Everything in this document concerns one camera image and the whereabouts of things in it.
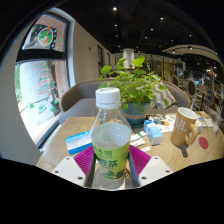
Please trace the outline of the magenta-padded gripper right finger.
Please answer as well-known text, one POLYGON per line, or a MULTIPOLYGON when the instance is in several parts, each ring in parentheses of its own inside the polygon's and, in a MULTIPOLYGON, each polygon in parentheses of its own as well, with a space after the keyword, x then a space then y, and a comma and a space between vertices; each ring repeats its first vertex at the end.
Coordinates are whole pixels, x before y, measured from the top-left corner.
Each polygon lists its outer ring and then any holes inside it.
POLYGON ((128 162, 128 187, 143 187, 173 173, 159 156, 149 156, 134 146, 129 148, 128 162))

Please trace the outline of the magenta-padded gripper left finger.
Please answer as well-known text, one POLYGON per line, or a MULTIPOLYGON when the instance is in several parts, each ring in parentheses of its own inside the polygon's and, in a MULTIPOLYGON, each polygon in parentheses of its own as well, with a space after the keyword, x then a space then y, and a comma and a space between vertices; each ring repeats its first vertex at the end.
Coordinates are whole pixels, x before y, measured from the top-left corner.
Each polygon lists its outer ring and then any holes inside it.
POLYGON ((92 146, 74 157, 66 156, 52 171, 52 174, 82 187, 92 187, 96 156, 92 146))

